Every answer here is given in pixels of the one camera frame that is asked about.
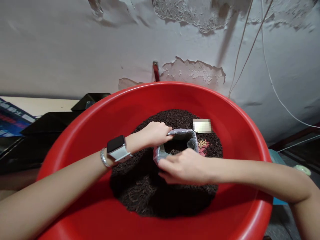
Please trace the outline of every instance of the electrical wire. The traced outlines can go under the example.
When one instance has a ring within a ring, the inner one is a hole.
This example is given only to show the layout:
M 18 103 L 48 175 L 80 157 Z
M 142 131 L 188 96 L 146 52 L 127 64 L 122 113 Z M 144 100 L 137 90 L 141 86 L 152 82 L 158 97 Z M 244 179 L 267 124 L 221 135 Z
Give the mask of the electrical wire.
M 251 0 L 250 5 L 249 5 L 248 15 L 247 15 L 246 23 L 244 24 L 244 29 L 243 29 L 243 32 L 242 32 L 242 37 L 241 37 L 241 41 L 240 41 L 240 45 L 239 45 L 239 50 L 238 50 L 237 58 L 236 58 L 236 64 L 234 65 L 233 79 L 232 79 L 232 83 L 231 83 L 231 86 L 230 86 L 230 89 L 229 89 L 229 95 L 228 95 L 228 98 L 229 98 L 229 99 L 230 99 L 230 94 L 231 94 L 231 87 L 232 87 L 232 85 L 233 85 L 234 77 L 235 77 L 235 75 L 236 75 L 238 57 L 239 57 L 240 48 L 241 48 L 241 45 L 242 45 L 242 40 L 243 40 L 244 32 L 246 31 L 247 22 L 248 22 L 250 10 L 251 10 L 252 2 L 253 2 L 253 0 Z
M 262 14 L 263 14 L 263 0 L 261 0 L 261 9 L 262 9 Z M 317 126 L 313 126 L 313 125 L 309 125 L 305 122 L 302 122 L 301 120 L 299 120 L 298 118 L 296 118 L 288 109 L 287 107 L 281 102 L 277 92 L 276 92 L 276 89 L 274 88 L 274 85 L 273 85 L 273 82 L 272 82 L 272 78 L 271 78 L 271 75 L 270 75 L 270 70 L 269 70 L 269 66 L 268 66 L 268 63 L 267 63 L 267 59 L 266 59 L 266 52 L 264 50 L 264 38 L 263 38 L 263 29 L 261 29 L 261 34 L 262 34 L 262 50 L 263 50 L 263 57 L 264 57 L 264 62 L 266 63 L 266 67 L 267 67 L 267 70 L 268 70 L 268 75 L 269 75 L 269 79 L 270 79 L 270 82 L 271 82 L 271 85 L 272 85 L 272 88 L 273 88 L 273 91 L 274 93 L 276 94 L 279 102 L 281 103 L 281 105 L 287 110 L 287 112 L 297 121 L 299 121 L 300 123 L 303 123 L 304 125 L 307 125 L 309 127 L 315 127 L 315 128 L 320 128 L 320 127 L 317 127 Z
M 240 79 L 240 77 L 241 77 L 241 74 L 242 74 L 242 72 L 243 72 L 243 70 L 244 70 L 244 67 L 246 66 L 246 64 L 247 64 L 247 62 L 248 62 L 248 60 L 249 60 L 249 57 L 250 57 L 250 54 L 251 54 L 251 52 L 252 52 L 253 46 L 254 46 L 254 44 L 255 44 L 255 42 L 256 42 L 256 40 L 257 40 L 257 37 L 258 37 L 258 35 L 259 35 L 259 32 L 260 32 L 260 30 L 261 30 L 261 28 L 262 28 L 263 22 L 264 22 L 264 20 L 265 20 L 266 17 L 267 17 L 267 14 L 268 14 L 268 12 L 269 12 L 269 10 L 270 10 L 270 7 L 271 7 L 272 3 L 273 3 L 273 0 L 270 1 L 269 7 L 268 7 L 268 9 L 267 9 L 267 12 L 266 12 L 266 14 L 264 15 L 264 18 L 263 18 L 263 20 L 262 20 L 262 22 L 261 22 L 261 24 L 260 24 L 259 30 L 258 30 L 258 32 L 257 32 L 257 35 L 256 35 L 254 41 L 253 41 L 252 47 L 251 47 L 251 49 L 250 49 L 249 55 L 248 55 L 248 57 L 247 57 L 247 60 L 246 60 L 246 62 L 245 62 L 244 65 L 243 65 L 243 68 L 242 68 L 242 70 L 241 70 L 241 73 L 240 73 L 240 75 L 239 75 L 236 83 L 234 84 L 234 86 L 232 87 L 232 85 L 231 85 L 232 88 L 231 88 L 231 90 L 230 90 L 230 92 L 229 92 L 229 98 L 230 98 L 230 95 L 231 95 L 232 90 L 233 90 L 234 87 L 237 85 L 237 83 L 238 83 L 238 81 L 239 81 L 239 79 Z
M 284 148 L 284 149 L 282 149 L 282 150 L 280 150 L 280 151 L 277 151 L 277 152 L 281 152 L 281 151 L 283 151 L 283 150 L 286 150 L 286 149 L 288 149 L 288 148 L 291 148 L 291 147 L 296 146 L 296 145 L 298 145 L 298 144 L 300 144 L 300 143 L 309 141 L 309 140 L 314 139 L 314 138 L 317 138 L 317 137 L 320 137 L 320 135 L 317 135 L 317 136 L 312 137 L 312 138 L 308 138 L 308 139 L 306 139 L 306 140 L 304 140 L 304 141 L 301 141 L 301 142 L 298 142 L 298 143 L 296 143 L 296 144 L 293 144 L 292 146 L 286 147 L 286 148 Z

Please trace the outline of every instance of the forearm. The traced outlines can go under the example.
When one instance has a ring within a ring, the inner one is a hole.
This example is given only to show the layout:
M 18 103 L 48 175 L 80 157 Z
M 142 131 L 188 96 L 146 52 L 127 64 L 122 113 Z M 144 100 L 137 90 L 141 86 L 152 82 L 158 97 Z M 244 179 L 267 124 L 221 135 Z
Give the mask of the forearm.
M 221 164 L 225 169 L 222 182 L 250 185 L 288 203 L 309 198 L 316 187 L 304 173 L 280 164 L 230 159 Z
M 259 161 L 226 159 L 221 164 L 226 170 L 221 182 L 249 185 L 288 202 L 301 238 L 319 238 L 320 190 L 306 174 L 288 166 Z
M 143 148 L 138 138 L 126 137 L 129 152 Z M 113 159 L 106 160 L 113 164 Z M 35 238 L 108 170 L 96 152 L 1 201 L 0 238 Z

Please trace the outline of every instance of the hand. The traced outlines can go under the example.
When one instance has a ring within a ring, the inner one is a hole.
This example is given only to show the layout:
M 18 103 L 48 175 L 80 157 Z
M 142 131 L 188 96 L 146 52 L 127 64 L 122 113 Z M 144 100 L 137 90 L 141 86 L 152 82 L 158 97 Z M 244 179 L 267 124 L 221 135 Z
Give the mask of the hand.
M 145 147 L 155 147 L 172 140 L 173 135 L 168 135 L 172 127 L 168 127 L 165 123 L 150 122 L 145 128 L 138 133 Z
M 214 183 L 215 163 L 218 159 L 206 158 L 187 148 L 179 154 L 160 159 L 158 167 L 165 171 L 159 172 L 168 184 L 205 185 Z

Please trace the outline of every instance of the clear plastic bag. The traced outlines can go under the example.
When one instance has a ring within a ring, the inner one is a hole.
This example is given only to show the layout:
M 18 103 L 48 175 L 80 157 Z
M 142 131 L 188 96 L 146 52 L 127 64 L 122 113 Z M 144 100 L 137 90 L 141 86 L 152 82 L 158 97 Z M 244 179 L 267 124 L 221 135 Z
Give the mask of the clear plastic bag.
M 196 135 L 196 132 L 193 131 L 192 129 L 177 128 L 177 129 L 171 130 L 168 133 L 168 135 L 174 135 L 173 139 L 175 139 L 175 140 L 183 140 L 186 138 L 190 139 L 187 142 L 187 147 L 192 148 L 197 153 L 199 152 L 197 135 Z M 156 146 L 153 149 L 153 160 L 157 165 L 158 165 L 158 162 L 161 158 L 166 158 L 169 155 L 171 155 L 171 154 L 167 153 L 164 150 L 163 144 L 161 144 L 160 146 Z

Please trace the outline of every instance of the dark soil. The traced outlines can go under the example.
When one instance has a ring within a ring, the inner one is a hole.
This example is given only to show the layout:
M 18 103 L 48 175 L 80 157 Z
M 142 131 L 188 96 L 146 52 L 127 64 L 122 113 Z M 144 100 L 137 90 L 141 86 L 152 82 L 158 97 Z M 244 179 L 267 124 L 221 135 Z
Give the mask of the dark soil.
M 199 117 L 185 110 L 167 110 L 149 117 L 134 132 L 149 122 L 164 122 L 173 129 L 192 129 L 192 119 Z M 222 146 L 215 133 L 197 133 L 198 141 L 209 142 L 207 157 L 222 157 Z M 176 154 L 186 148 L 186 143 L 167 144 L 166 152 Z M 114 196 L 128 209 L 140 216 L 176 217 L 193 216 L 207 208 L 218 189 L 217 185 L 168 185 L 158 175 L 153 161 L 153 148 L 146 148 L 112 169 L 110 187 Z

